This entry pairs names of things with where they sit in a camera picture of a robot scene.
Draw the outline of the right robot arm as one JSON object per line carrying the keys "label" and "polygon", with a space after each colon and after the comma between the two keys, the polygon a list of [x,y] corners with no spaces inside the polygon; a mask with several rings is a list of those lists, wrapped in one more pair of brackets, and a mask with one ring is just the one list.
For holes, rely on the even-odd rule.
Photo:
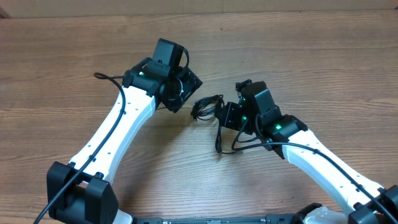
{"label": "right robot arm", "polygon": [[233,144],[231,153],[263,147],[304,171],[341,208],[313,204],[296,214],[294,223],[397,223],[397,186],[388,189],[355,171],[327,149],[295,116],[282,114],[265,82],[236,84],[239,102],[217,97],[215,117],[220,127],[254,139]]}

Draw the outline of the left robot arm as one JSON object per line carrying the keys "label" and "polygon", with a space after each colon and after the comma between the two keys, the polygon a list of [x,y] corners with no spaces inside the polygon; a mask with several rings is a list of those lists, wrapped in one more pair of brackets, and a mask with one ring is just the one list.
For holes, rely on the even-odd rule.
{"label": "left robot arm", "polygon": [[176,113],[201,86],[187,65],[188,50],[159,39],[147,57],[121,76],[96,72],[119,90],[117,100],[88,143],[67,164],[54,162],[47,172],[48,204],[38,223],[48,214],[63,223],[135,223],[119,207],[112,188],[114,176],[128,147],[143,124],[160,105]]}

